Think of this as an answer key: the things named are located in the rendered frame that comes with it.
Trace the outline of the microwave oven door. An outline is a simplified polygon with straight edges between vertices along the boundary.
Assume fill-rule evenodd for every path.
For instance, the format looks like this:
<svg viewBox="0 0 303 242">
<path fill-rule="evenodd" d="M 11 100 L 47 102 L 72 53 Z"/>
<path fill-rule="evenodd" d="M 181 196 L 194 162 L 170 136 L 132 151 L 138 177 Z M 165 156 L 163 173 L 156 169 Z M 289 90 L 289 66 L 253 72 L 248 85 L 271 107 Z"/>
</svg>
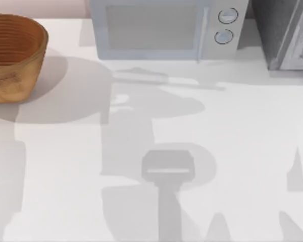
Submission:
<svg viewBox="0 0 303 242">
<path fill-rule="evenodd" d="M 197 60 L 208 0 L 89 0 L 103 60 Z"/>
</svg>

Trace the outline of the round microwave knob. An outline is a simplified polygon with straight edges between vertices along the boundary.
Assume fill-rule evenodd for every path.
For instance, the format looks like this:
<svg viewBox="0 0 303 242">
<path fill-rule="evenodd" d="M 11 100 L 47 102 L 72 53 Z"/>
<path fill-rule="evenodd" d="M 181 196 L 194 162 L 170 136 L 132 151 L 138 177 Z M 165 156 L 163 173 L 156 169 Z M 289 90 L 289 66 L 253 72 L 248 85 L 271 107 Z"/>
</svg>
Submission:
<svg viewBox="0 0 303 242">
<path fill-rule="evenodd" d="M 230 43 L 233 40 L 233 38 L 234 38 L 233 32 L 228 29 L 218 31 L 214 36 L 215 42 L 220 45 L 225 45 Z"/>
<path fill-rule="evenodd" d="M 222 24 L 232 24 L 238 18 L 238 11 L 235 8 L 222 10 L 218 14 L 218 19 Z"/>
</svg>

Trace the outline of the pale microwave oven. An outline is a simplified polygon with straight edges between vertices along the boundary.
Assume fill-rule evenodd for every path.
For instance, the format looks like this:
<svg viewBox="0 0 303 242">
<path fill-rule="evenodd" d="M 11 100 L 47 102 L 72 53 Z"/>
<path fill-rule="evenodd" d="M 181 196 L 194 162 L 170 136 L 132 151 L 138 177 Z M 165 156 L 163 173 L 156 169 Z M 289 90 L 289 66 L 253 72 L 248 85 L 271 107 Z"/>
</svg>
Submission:
<svg viewBox="0 0 303 242">
<path fill-rule="evenodd" d="M 249 0 L 208 0 L 211 6 L 208 12 L 208 21 L 203 45 L 202 60 L 216 60 L 231 58 L 237 51 L 243 22 Z M 235 8 L 238 11 L 238 18 L 232 24 L 222 24 L 218 14 L 228 8 Z M 233 32 L 233 40 L 225 45 L 215 42 L 214 36 L 218 31 L 228 29 Z"/>
</svg>

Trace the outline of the grey cabinet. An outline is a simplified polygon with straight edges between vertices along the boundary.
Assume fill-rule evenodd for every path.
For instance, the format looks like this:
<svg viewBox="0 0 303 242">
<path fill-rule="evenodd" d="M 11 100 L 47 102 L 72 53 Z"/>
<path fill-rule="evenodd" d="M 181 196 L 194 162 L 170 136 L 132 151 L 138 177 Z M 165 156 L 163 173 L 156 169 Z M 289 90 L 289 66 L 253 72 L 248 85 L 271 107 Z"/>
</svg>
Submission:
<svg viewBox="0 0 303 242">
<path fill-rule="evenodd" d="M 303 70 L 303 0 L 251 0 L 270 70 Z"/>
</svg>

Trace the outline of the brown wooden basket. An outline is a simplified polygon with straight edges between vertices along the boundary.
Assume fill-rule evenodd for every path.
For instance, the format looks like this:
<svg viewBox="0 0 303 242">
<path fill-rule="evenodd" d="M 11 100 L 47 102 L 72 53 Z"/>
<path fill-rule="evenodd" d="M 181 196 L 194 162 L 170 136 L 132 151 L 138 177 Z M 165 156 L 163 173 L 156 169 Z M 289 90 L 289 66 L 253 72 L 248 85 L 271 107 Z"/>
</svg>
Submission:
<svg viewBox="0 0 303 242">
<path fill-rule="evenodd" d="M 0 13 L 0 103 L 25 101 L 42 68 L 48 32 L 37 21 Z"/>
</svg>

